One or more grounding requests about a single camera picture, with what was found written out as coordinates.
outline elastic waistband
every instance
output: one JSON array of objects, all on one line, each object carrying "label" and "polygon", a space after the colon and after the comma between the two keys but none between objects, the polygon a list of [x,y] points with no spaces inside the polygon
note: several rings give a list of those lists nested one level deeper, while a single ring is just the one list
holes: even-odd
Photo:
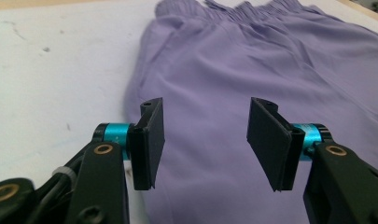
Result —
[{"label": "elastic waistband", "polygon": [[156,16],[177,15],[183,17],[204,17],[211,21],[264,21],[290,12],[298,12],[303,6],[297,0],[272,0],[264,5],[253,7],[243,2],[237,7],[225,7],[214,0],[205,0],[208,7],[196,0],[163,0],[157,5]]}]

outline purple cloth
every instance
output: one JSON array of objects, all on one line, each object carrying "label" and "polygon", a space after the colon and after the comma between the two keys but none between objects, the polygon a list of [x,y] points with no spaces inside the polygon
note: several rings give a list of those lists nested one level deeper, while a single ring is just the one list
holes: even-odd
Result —
[{"label": "purple cloth", "polygon": [[308,223],[301,162],[274,193],[246,142],[250,97],[289,122],[318,122],[378,168],[378,34],[296,0],[236,8],[164,0],[146,29],[125,108],[163,97],[165,147],[152,224]]}]

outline purple pants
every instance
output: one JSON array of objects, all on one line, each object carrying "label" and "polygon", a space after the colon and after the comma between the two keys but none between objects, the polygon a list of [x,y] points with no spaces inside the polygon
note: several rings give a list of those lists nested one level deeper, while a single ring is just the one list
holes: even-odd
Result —
[{"label": "purple pants", "polygon": [[246,142],[250,97],[289,122],[326,125],[378,168],[378,34],[297,0],[236,8],[164,0],[146,29],[125,108],[163,97],[165,147],[152,224],[308,223],[294,189],[274,193]]}]

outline white tabletop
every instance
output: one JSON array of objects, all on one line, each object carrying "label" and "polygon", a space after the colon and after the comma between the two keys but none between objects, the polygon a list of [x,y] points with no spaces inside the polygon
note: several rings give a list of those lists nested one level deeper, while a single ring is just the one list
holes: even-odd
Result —
[{"label": "white tabletop", "polygon": [[[340,2],[301,2],[378,32],[378,21]],[[137,122],[124,118],[122,102],[156,3],[0,9],[0,181],[26,177],[38,188],[91,140],[99,123]],[[128,183],[132,223],[147,223],[140,194]]]}]

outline lavender fabric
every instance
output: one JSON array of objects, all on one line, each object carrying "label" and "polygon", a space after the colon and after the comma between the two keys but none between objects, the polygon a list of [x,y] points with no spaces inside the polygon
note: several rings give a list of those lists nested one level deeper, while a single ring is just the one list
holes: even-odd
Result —
[{"label": "lavender fabric", "polygon": [[301,162],[273,192],[246,142],[250,97],[290,122],[318,122],[378,168],[378,34],[296,0],[235,8],[164,0],[143,34],[125,108],[163,97],[165,146],[152,224],[308,223]]}]

